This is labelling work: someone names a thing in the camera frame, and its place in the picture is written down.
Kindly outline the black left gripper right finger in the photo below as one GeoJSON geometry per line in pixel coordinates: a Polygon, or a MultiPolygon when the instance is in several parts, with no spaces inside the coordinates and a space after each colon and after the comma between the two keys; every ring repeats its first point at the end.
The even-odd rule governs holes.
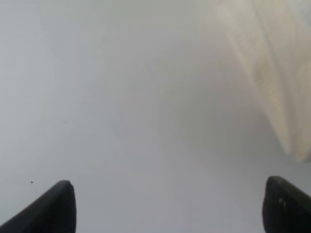
{"type": "Polygon", "coordinates": [[[280,176],[267,179],[262,205],[266,233],[309,233],[311,197],[280,176]]]}

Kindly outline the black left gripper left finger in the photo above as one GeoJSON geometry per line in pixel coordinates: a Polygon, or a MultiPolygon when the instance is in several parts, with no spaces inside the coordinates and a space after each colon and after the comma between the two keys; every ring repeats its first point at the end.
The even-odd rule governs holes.
{"type": "Polygon", "coordinates": [[[2,233],[74,233],[77,210],[74,187],[61,180],[0,226],[2,233]]]}

